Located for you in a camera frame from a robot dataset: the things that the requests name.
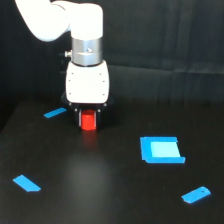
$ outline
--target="light blue square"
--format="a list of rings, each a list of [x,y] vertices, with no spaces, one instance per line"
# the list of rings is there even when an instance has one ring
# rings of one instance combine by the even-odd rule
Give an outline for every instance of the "light blue square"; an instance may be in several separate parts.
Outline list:
[[[152,157],[180,157],[176,142],[151,142]]]

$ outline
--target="blue square marker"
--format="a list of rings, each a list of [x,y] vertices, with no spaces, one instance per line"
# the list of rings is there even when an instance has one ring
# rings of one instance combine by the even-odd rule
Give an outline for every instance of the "blue square marker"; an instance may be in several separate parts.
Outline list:
[[[176,137],[142,137],[142,159],[147,163],[184,163]]]
[[[18,176],[17,178],[13,179],[13,181],[22,187],[25,191],[39,191],[41,188],[34,184],[32,181],[24,177],[23,175]]]
[[[153,157],[180,157],[176,142],[151,142]]]

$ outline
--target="red block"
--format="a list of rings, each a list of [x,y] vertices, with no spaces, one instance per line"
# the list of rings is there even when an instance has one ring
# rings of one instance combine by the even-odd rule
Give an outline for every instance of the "red block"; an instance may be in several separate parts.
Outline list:
[[[95,114],[94,110],[84,110],[82,112],[81,128],[83,130],[90,131],[96,129],[94,114]]]

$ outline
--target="black table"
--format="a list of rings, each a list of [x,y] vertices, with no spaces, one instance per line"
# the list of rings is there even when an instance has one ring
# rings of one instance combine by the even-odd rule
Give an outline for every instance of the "black table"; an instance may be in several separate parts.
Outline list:
[[[23,102],[0,134],[1,224],[224,223],[223,109],[118,105],[113,124],[80,131],[67,112],[43,117],[57,107]],[[143,136],[176,136],[185,164],[142,161]],[[211,195],[182,200],[201,186]]]

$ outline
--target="blue tape piece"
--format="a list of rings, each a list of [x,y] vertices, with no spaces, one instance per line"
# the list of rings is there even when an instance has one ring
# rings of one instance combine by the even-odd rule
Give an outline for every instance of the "blue tape piece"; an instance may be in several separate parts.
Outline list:
[[[66,111],[66,109],[61,107],[61,108],[59,108],[57,110],[54,110],[54,111],[51,111],[49,113],[44,114],[44,117],[51,118],[51,117],[54,117],[54,116],[56,116],[58,114],[61,114],[61,113],[65,112],[65,111]]]
[[[210,194],[211,192],[206,187],[199,187],[198,189],[183,195],[182,198],[185,202],[192,204],[195,201],[198,201],[199,199],[204,198]]]
[[[41,188],[34,184],[32,181],[24,177],[23,175],[16,177],[13,181],[22,187],[25,191],[39,191]]]
[[[176,137],[143,137],[149,142],[178,142]]]
[[[185,157],[151,157],[145,161],[147,163],[185,163]]]

